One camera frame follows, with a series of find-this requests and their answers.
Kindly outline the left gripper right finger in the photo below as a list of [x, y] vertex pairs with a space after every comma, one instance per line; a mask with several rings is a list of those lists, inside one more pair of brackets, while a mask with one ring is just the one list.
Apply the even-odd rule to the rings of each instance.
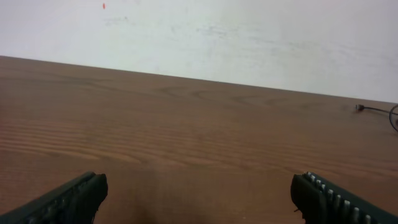
[[306, 224], [397, 224], [397, 216], [313, 172], [293, 176], [290, 196]]

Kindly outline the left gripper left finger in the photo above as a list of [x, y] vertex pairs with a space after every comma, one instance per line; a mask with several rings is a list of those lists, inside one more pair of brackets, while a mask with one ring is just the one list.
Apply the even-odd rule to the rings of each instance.
[[105, 174], [87, 172], [1, 215], [3, 224], [92, 224], [108, 195]]

